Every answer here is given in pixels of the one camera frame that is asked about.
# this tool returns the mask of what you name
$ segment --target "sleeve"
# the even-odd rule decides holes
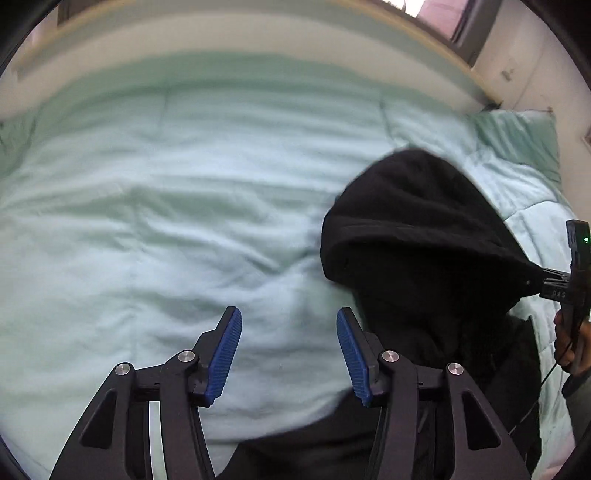
[[[583,375],[571,375],[562,388],[569,409],[577,445],[591,421],[591,369]]]

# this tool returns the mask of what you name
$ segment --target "light green bedding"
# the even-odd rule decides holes
[[[327,414],[350,388],[335,315],[352,299],[322,273],[323,216],[371,162],[409,146],[464,171],[531,260],[568,267],[550,115],[468,118],[332,66],[203,53],[94,74],[6,120],[0,432],[32,478],[48,478],[114,365],[164,362],[227,305],[242,310],[242,339],[202,409],[216,471],[237,442]],[[538,298],[516,308],[534,318],[543,374],[555,311]],[[563,377],[543,389],[538,471],[570,429]]]

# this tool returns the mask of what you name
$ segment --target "metal screw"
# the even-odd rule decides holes
[[[117,375],[127,375],[131,370],[129,364],[119,364],[115,367],[115,373]]]
[[[386,350],[382,353],[382,358],[387,362],[398,362],[400,355],[398,355],[394,350]]]
[[[447,369],[452,375],[462,375],[464,373],[464,367],[456,363],[449,364]]]
[[[192,350],[183,350],[179,353],[178,359],[181,362],[191,362],[195,358],[195,353]]]

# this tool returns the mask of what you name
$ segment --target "white wall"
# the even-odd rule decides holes
[[[37,45],[42,38],[57,28],[58,7],[55,7],[41,22],[33,28],[33,31],[23,42],[21,48]]]
[[[564,193],[591,221],[591,92],[550,29],[520,0],[504,0],[475,70],[504,98],[504,108],[548,109],[557,117]],[[511,80],[502,75],[513,70]]]

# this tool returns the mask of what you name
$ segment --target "black fabric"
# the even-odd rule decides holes
[[[427,367],[461,363],[508,430],[525,417],[514,441],[535,465],[537,346],[531,322],[507,312],[544,274],[470,180],[422,150],[390,155],[335,201],[320,256],[385,348]]]
[[[385,348],[427,367],[461,363],[507,430],[521,422],[512,438],[532,472],[541,453],[538,352],[531,321],[507,311],[540,290],[543,272],[479,190],[424,151],[390,155],[335,201],[320,255]],[[419,405],[414,480],[449,473],[448,415],[439,403]],[[377,422],[377,410],[349,395],[311,426],[241,443],[219,478],[361,480]]]

